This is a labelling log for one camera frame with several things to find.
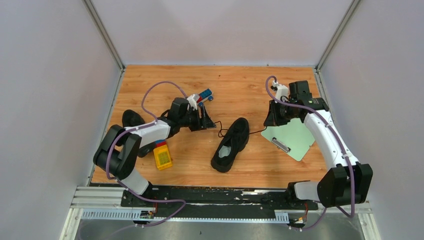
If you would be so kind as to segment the black sneaker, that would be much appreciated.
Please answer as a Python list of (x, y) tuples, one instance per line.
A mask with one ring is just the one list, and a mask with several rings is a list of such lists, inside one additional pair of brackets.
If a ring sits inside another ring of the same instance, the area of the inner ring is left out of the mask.
[(228, 172), (249, 141), (250, 126), (244, 117), (239, 117), (226, 131), (212, 159), (211, 166), (220, 173)]

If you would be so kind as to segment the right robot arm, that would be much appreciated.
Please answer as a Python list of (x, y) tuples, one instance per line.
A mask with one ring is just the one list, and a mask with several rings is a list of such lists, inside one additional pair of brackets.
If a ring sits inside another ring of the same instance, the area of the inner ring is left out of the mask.
[(373, 177), (372, 167), (360, 163), (349, 150), (325, 100), (313, 97), (306, 80), (285, 86), (271, 75), (265, 81), (265, 89), (271, 100), (263, 125), (270, 130), (299, 119), (313, 136), (328, 169), (320, 181), (290, 182), (286, 204), (298, 209), (305, 201), (319, 202), (326, 208), (364, 203)]

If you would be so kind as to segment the black shoelace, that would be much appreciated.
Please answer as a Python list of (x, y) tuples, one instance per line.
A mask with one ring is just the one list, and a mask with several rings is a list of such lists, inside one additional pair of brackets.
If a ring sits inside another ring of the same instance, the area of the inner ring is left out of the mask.
[[(218, 137), (219, 138), (223, 138), (225, 135), (223, 134), (223, 131), (228, 131), (228, 129), (227, 128), (223, 128), (223, 124), (222, 124), (222, 122), (219, 120), (219, 121), (216, 121), (216, 122), (214, 122), (215, 124), (219, 124), (219, 126), (220, 126), (220, 129), (219, 129), (219, 131), (218, 131)], [(252, 135), (252, 134), (257, 134), (257, 133), (262, 133), (263, 131), (265, 131), (266, 129), (267, 129), (268, 127), (267, 126), (265, 126), (263, 129), (261, 129), (261, 130), (257, 130), (257, 131), (253, 131), (253, 132), (250, 132), (249, 133), (249, 135)]]

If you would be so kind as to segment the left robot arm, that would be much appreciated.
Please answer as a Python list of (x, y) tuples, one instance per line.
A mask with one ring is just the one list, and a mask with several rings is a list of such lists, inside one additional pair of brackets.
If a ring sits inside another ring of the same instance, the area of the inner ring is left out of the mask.
[(93, 156), (93, 163), (132, 190), (140, 206), (149, 206), (153, 201), (153, 193), (148, 189), (150, 182), (135, 169), (139, 150), (171, 138), (185, 127), (194, 132), (216, 125), (204, 106), (198, 106), (189, 98), (176, 97), (166, 115), (157, 121), (132, 127), (116, 124), (110, 127)]

